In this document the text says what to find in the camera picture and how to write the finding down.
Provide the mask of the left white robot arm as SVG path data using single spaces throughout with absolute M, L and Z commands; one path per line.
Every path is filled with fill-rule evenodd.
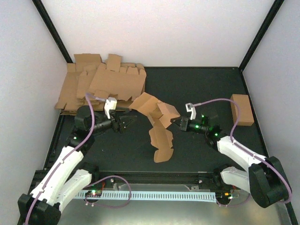
M 137 117 L 129 115 L 129 110 L 109 115 L 94 112 L 87 105 L 77 110 L 74 127 L 63 146 L 56 162 L 41 182 L 29 193 L 18 199 L 20 217 L 25 225 L 56 225 L 61 214 L 75 195 L 86 187 L 103 184 L 99 167 L 84 163 L 83 160 L 94 143 L 95 136 L 107 130 L 123 133 Z

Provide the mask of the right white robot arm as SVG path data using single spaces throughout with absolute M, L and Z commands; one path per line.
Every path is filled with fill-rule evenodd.
M 230 137 L 218 125 L 212 126 L 209 118 L 204 115 L 200 120 L 181 116 L 171 119 L 171 123 L 176 124 L 183 132 L 203 134 L 211 148 L 241 167 L 237 169 L 230 166 L 214 175 L 215 187 L 223 189 L 232 185 L 242 189 L 262 208 L 277 202 L 286 203 L 291 199 L 292 190 L 278 158 L 255 153 Z

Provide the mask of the folded brown cardboard box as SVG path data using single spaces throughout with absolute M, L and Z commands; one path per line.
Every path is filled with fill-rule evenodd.
M 240 113 L 240 118 L 237 125 L 252 126 L 254 123 L 254 117 L 249 101 L 249 96 L 244 94 L 232 94 L 231 100 L 239 106 L 238 110 L 237 106 L 234 103 L 231 103 L 233 122 L 236 122 Z

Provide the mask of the stack of flat cardboard blanks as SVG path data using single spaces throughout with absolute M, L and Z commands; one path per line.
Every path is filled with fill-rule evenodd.
M 140 63 L 123 63 L 122 57 L 109 54 L 102 61 L 100 54 L 75 54 L 75 63 L 67 64 L 67 74 L 55 109 L 62 115 L 76 115 L 87 105 L 90 95 L 94 110 L 102 111 L 105 100 L 113 97 L 118 107 L 129 107 L 145 91 L 146 71 Z

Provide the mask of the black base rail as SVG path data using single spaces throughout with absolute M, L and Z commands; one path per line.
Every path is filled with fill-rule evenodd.
M 200 189 L 225 190 L 232 189 L 233 185 L 227 185 L 216 172 L 118 172 L 99 171 L 92 176 L 94 183 L 106 177 L 106 188 L 113 184 L 124 184 L 120 178 L 109 178 L 115 175 L 126 179 L 129 184 L 166 184 L 166 185 L 196 185 Z

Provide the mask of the metal base plate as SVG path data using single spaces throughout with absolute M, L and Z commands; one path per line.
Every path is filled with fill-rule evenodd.
M 288 207 L 276 203 L 261 208 L 246 192 L 228 207 L 210 202 L 133 200 L 120 209 L 86 206 L 72 200 L 63 211 L 61 225 L 298 225 Z

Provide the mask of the right black frame post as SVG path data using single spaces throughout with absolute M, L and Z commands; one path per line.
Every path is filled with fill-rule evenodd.
M 271 23 L 273 22 L 274 18 L 276 17 L 277 13 L 279 12 L 283 3 L 284 3 L 284 0 L 275 0 L 272 3 L 264 21 L 262 22 L 257 34 L 255 35 L 250 47 L 248 48 L 240 66 L 239 66 L 239 70 L 241 72 L 243 72 L 245 70 L 246 66 L 250 62 L 252 56 L 254 55 L 256 49 L 258 48 L 260 42 L 262 41 L 264 35 L 266 34 L 268 28 L 270 27 Z

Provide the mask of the black frame post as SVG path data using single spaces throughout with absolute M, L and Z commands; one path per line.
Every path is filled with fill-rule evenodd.
M 32 0 L 36 10 L 41 16 L 44 24 L 46 25 L 48 31 L 50 32 L 54 42 L 56 43 L 61 55 L 65 59 L 66 63 L 73 63 L 70 54 L 68 53 L 54 23 L 52 22 L 51 17 L 49 16 L 43 2 L 41 0 Z
M 277 13 L 279 12 L 283 3 L 284 3 L 284 0 L 275 0 L 272 3 L 264 21 L 262 22 L 257 34 L 255 35 L 250 47 L 248 48 L 240 66 L 239 66 L 239 70 L 241 72 L 243 72 L 245 70 L 246 66 L 250 62 L 252 56 L 254 55 L 256 49 L 258 48 L 260 42 L 262 41 L 264 35 L 266 34 L 268 28 L 270 27 L 271 23 L 273 22 L 274 18 L 276 17 Z

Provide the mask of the left black frame post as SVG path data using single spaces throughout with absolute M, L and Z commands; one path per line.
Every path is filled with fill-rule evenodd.
M 36 10 L 41 16 L 44 24 L 46 25 L 48 31 L 50 32 L 54 42 L 56 43 L 61 55 L 65 59 L 66 63 L 73 63 L 70 54 L 68 53 L 54 23 L 52 22 L 51 17 L 49 16 L 43 2 L 41 0 L 32 0 Z

